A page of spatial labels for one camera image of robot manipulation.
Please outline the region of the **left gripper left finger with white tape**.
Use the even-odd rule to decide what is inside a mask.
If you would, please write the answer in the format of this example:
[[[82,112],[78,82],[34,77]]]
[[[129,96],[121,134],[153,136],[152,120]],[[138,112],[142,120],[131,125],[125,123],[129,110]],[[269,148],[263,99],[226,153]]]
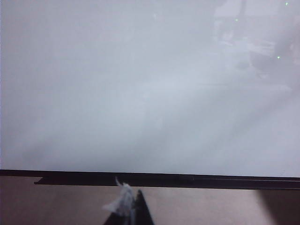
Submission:
[[[102,209],[116,216],[123,217],[124,225],[135,225],[135,197],[132,187],[123,182],[120,183],[115,177],[115,182],[120,188],[120,193],[115,200],[105,204]]]

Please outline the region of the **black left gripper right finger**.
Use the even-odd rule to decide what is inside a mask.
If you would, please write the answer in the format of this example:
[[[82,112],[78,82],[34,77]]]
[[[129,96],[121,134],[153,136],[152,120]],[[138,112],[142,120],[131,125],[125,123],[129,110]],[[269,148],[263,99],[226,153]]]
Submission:
[[[143,192],[140,189],[137,191],[135,200],[135,224],[154,225]]]

